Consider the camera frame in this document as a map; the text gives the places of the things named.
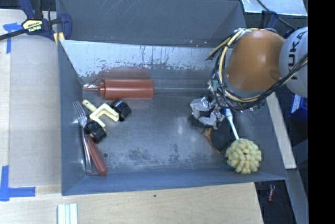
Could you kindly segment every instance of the yellow clamp label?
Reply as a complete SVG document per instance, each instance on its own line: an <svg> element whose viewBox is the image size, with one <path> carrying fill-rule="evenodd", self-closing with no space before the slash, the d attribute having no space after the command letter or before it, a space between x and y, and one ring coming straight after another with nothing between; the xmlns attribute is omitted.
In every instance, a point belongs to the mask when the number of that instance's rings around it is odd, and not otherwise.
<svg viewBox="0 0 335 224"><path fill-rule="evenodd" d="M23 23L22 27L27 29L29 32L40 30L42 28L41 20L28 20Z"/></svg>

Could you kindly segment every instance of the clamp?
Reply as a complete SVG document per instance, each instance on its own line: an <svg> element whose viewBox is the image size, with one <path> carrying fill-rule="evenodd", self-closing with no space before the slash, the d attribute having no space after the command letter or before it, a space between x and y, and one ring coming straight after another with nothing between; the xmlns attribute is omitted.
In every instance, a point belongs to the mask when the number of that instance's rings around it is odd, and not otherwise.
<svg viewBox="0 0 335 224"><path fill-rule="evenodd" d="M69 39L72 33L72 23L69 14L61 14L60 18L51 20L43 18L41 0L17 0L20 9L26 14L27 19L21 24L22 28L0 36L0 41L21 34L40 35L58 44L58 36ZM52 25L62 24L63 31L56 33Z"/></svg>

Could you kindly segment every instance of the yellow sponge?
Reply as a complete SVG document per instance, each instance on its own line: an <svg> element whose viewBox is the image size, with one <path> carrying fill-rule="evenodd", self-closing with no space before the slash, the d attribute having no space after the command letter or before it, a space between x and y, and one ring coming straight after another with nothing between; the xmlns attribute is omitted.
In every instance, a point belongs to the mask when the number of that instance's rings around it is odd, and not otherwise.
<svg viewBox="0 0 335 224"><path fill-rule="evenodd" d="M235 172L250 174L256 172L262 160L262 153L252 141L244 138L235 140L226 151L227 163Z"/></svg>

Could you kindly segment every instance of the red squeeze bottle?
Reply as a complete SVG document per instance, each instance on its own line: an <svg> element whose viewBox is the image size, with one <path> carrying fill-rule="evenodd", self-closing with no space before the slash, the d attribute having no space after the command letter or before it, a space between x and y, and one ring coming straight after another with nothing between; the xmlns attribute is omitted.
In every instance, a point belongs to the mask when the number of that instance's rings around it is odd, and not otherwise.
<svg viewBox="0 0 335 224"><path fill-rule="evenodd" d="M152 99L154 93L151 79L105 79L84 91L99 92L104 99Z"/></svg>

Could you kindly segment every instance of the blue tape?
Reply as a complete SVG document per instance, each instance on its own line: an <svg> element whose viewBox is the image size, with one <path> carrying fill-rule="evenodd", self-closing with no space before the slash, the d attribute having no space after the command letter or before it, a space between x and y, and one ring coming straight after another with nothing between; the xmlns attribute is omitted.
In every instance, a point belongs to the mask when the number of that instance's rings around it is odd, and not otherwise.
<svg viewBox="0 0 335 224"><path fill-rule="evenodd" d="M21 30L22 26L19 25L18 23L10 23L10 24L5 24L4 25L5 30L8 32L16 31L16 30ZM6 54L9 54L12 50L12 40L10 38L7 39L7 49L6 49Z"/></svg>
<svg viewBox="0 0 335 224"><path fill-rule="evenodd" d="M36 187L8 187L8 165L2 167L0 201L9 201L11 197L35 197Z"/></svg>

